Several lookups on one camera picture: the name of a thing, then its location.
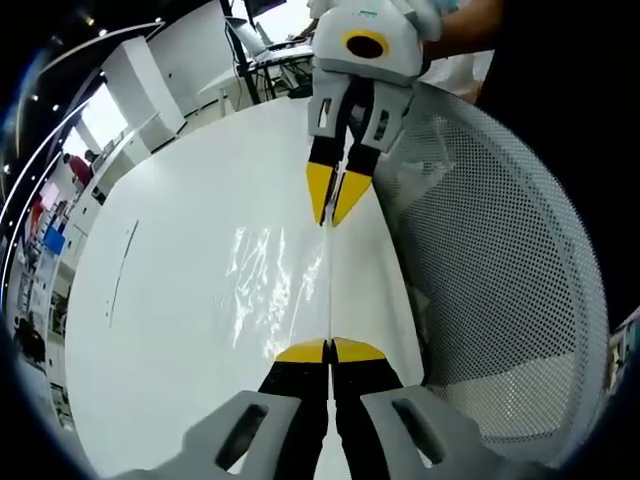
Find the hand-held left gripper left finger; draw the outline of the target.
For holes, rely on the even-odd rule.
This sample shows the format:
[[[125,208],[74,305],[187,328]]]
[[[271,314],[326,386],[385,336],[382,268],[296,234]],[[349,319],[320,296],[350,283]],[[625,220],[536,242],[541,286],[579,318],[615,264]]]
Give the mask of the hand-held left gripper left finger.
[[[328,427],[323,338],[281,352],[256,391],[243,390],[184,436],[161,479],[311,479]]]

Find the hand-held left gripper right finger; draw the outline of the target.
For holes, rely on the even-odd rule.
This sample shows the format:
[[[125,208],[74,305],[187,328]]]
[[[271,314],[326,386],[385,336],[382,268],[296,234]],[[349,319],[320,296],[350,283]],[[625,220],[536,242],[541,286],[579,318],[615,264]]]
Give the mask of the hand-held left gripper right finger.
[[[528,463],[484,445],[475,421],[420,385],[403,386],[381,350],[335,337],[332,352],[338,432],[354,479],[530,477]]]

